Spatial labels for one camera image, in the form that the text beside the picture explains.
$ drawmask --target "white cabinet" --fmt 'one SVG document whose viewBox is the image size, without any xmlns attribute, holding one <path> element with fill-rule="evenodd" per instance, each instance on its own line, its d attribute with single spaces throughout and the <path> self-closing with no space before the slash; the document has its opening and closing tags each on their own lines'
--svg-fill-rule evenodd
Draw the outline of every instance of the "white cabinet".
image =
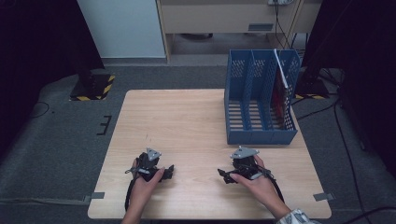
<svg viewBox="0 0 396 224">
<path fill-rule="evenodd" d="M 102 58 L 165 58 L 155 0 L 78 0 Z"/>
<path fill-rule="evenodd" d="M 267 33 L 271 45 L 280 48 L 293 34 L 310 33 L 321 5 L 321 0 L 293 0 L 277 7 L 268 0 L 157 2 L 167 58 L 174 34 Z"/>
</svg>

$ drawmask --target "gray carpet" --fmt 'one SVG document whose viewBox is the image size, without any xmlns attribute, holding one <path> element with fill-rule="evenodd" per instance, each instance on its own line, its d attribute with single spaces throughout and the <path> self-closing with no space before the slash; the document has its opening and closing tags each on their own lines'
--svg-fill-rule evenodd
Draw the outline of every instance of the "gray carpet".
<svg viewBox="0 0 396 224">
<path fill-rule="evenodd" d="M 42 103 L 37 103 L 32 118 L 26 122 L 0 167 L 0 199 L 82 200 L 91 195 L 128 90 L 223 88 L 226 73 L 225 66 L 131 66 L 107 70 L 116 78 L 103 101 L 69 101 L 69 93 L 78 80 L 76 76 L 49 84 L 42 90 L 39 99 Z M 332 85 L 327 85 L 335 92 Z M 336 98 L 334 95 L 325 100 L 306 99 L 293 109 L 299 118 L 331 105 Z M 345 111 L 339 106 L 336 108 L 364 208 L 396 206 L 396 180 L 374 152 L 361 150 Z M 112 120 L 106 135 L 97 135 L 104 129 L 100 125 L 106 122 L 104 116 L 112 116 Z M 302 119 L 299 124 L 321 184 L 336 198 L 329 202 L 332 217 L 319 221 L 343 223 L 360 215 L 351 168 L 332 108 Z M 0 204 L 0 223 L 120 223 L 119 220 L 91 220 L 87 211 L 88 206 Z M 379 212 L 370 219 L 372 223 L 394 223 L 396 213 Z M 361 219 L 354 223 L 368 222 Z"/>
</svg>

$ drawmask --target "white wall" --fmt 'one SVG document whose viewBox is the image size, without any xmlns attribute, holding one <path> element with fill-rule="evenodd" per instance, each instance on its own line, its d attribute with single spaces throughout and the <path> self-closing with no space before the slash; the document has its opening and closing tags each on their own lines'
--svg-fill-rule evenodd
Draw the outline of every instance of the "white wall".
<svg viewBox="0 0 396 224">
<path fill-rule="evenodd" d="M 165 58 L 155 0 L 78 0 L 102 58 Z"/>
</svg>

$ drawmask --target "metal bracket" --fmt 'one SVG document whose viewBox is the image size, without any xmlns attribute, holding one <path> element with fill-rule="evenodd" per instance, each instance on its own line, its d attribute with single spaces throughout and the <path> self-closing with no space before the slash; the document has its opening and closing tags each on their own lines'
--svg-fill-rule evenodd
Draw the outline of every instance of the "metal bracket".
<svg viewBox="0 0 396 224">
<path fill-rule="evenodd" d="M 314 198 L 317 202 L 322 200 L 331 201 L 335 199 L 332 193 L 324 193 L 324 192 L 319 194 L 314 194 Z"/>
<path fill-rule="evenodd" d="M 253 156 L 259 153 L 260 151 L 257 149 L 239 146 L 239 148 L 233 154 L 231 154 L 230 157 L 232 159 L 244 159 L 246 157 Z"/>
<path fill-rule="evenodd" d="M 105 193 L 104 192 L 94 192 L 91 194 L 92 199 L 104 199 L 105 198 Z"/>
<path fill-rule="evenodd" d="M 147 152 L 148 152 L 148 160 L 149 161 L 154 161 L 155 159 L 159 158 L 162 154 L 161 152 L 158 152 L 152 148 L 147 147 L 146 148 Z"/>
</svg>

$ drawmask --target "black curtain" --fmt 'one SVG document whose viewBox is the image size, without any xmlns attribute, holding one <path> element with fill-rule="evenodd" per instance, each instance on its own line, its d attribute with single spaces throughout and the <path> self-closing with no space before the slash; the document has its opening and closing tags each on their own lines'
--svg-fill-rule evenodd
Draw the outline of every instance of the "black curtain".
<svg viewBox="0 0 396 224">
<path fill-rule="evenodd" d="M 344 108 L 366 150 L 375 151 L 396 177 L 396 1 L 384 5 L 364 34 L 341 87 Z"/>
<path fill-rule="evenodd" d="M 0 1 L 0 160 L 47 84 L 104 68 L 76 0 Z"/>
<path fill-rule="evenodd" d="M 300 77 L 314 83 L 321 68 L 347 69 L 394 0 L 323 0 L 306 46 Z M 394 29 L 395 24 L 383 32 Z"/>
</svg>

